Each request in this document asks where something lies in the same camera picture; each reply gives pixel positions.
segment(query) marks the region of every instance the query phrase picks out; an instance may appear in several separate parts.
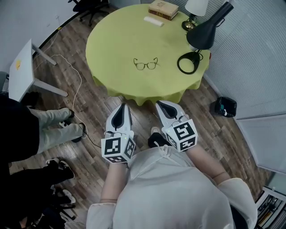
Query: lamp base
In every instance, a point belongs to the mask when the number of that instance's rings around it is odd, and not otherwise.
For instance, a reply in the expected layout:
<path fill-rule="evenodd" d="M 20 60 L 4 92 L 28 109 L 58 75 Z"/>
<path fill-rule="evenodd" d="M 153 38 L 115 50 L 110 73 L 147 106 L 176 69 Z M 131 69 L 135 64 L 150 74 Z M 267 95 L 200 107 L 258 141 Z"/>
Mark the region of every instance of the lamp base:
<path fill-rule="evenodd" d="M 189 31 L 189 30 L 193 29 L 194 27 L 196 27 L 196 25 L 190 21 L 183 21 L 182 22 L 182 28 L 186 31 Z"/>

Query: table leg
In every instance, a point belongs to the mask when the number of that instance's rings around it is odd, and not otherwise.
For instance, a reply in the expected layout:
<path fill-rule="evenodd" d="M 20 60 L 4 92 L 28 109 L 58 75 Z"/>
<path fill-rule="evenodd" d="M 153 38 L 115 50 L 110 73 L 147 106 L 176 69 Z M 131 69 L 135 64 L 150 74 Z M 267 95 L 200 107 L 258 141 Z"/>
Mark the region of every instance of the table leg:
<path fill-rule="evenodd" d="M 51 64 L 56 65 L 57 62 L 55 62 L 51 57 L 49 57 L 47 54 L 45 54 L 41 49 L 39 49 L 37 46 L 32 44 L 32 49 L 34 49 L 39 55 L 41 55 L 43 58 L 45 58 L 47 61 L 49 61 Z"/>
<path fill-rule="evenodd" d="M 38 79 L 35 79 L 34 85 L 38 86 L 40 88 L 44 88 L 44 89 L 46 89 L 48 91 L 51 91 L 53 93 L 59 94 L 59 95 L 64 96 L 64 97 L 68 96 L 68 93 L 66 91 L 58 89 L 58 88 L 56 88 L 56 87 L 54 87 L 52 85 L 49 85 L 49 84 L 47 84 L 47 83 L 45 83 L 43 81 L 40 81 Z"/>

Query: white table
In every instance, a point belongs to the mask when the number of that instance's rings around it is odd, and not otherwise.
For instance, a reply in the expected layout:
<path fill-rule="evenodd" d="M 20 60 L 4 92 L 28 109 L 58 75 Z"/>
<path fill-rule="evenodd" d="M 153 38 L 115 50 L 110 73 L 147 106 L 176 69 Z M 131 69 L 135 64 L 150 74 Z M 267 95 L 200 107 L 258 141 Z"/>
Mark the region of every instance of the white table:
<path fill-rule="evenodd" d="M 34 77 L 32 50 L 35 50 L 51 64 L 57 64 L 51 57 L 47 56 L 36 47 L 32 43 L 32 40 L 29 40 L 11 64 L 9 73 L 9 98 L 21 101 L 31 85 L 44 88 L 66 97 L 66 91 L 51 86 Z"/>

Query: black lamp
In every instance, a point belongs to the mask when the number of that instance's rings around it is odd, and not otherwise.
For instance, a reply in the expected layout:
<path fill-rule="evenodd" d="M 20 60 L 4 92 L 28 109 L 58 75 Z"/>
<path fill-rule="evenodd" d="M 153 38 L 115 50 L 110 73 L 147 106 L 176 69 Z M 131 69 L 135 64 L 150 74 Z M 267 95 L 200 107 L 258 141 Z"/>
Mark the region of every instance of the black lamp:
<path fill-rule="evenodd" d="M 224 22 L 224 17 L 232 9 L 232 4 L 226 2 L 209 20 L 189 30 L 187 33 L 189 44 L 199 50 L 210 49 L 214 44 L 216 27 L 219 27 Z"/>
<path fill-rule="evenodd" d="M 219 27 L 224 22 L 224 17 L 232 9 L 232 4 L 226 2 L 209 20 L 188 31 L 187 40 L 193 48 L 197 49 L 197 51 L 188 52 L 178 59 L 177 67 L 181 72 L 188 75 L 194 74 L 196 72 L 200 60 L 203 58 L 203 56 L 200 54 L 201 50 L 210 49 L 213 46 L 216 27 Z M 185 72 L 183 69 L 181 69 L 180 61 L 182 59 L 189 59 L 193 62 L 194 68 L 192 72 Z"/>

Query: yellow-green tablecloth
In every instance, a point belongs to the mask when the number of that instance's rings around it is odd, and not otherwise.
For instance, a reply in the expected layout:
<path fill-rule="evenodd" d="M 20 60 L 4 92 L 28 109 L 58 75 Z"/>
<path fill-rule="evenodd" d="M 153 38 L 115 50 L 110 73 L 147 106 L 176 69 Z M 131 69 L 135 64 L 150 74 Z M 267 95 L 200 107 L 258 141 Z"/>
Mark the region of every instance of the yellow-green tablecloth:
<path fill-rule="evenodd" d="M 164 22 L 158 27 L 144 21 L 150 16 Z M 103 84 L 110 96 L 123 95 L 138 105 L 146 100 L 179 102 L 186 89 L 197 89 L 209 66 L 210 51 L 203 50 L 203 60 L 192 75 L 177 67 L 178 58 L 190 52 L 186 31 L 181 27 L 188 17 L 179 12 L 172 21 L 150 14 L 147 4 L 132 5 L 114 11 L 93 29 L 86 45 L 86 59 L 94 81 Z M 148 63 L 158 58 L 154 70 L 138 70 L 133 59 Z M 181 68 L 192 71 L 186 59 Z"/>

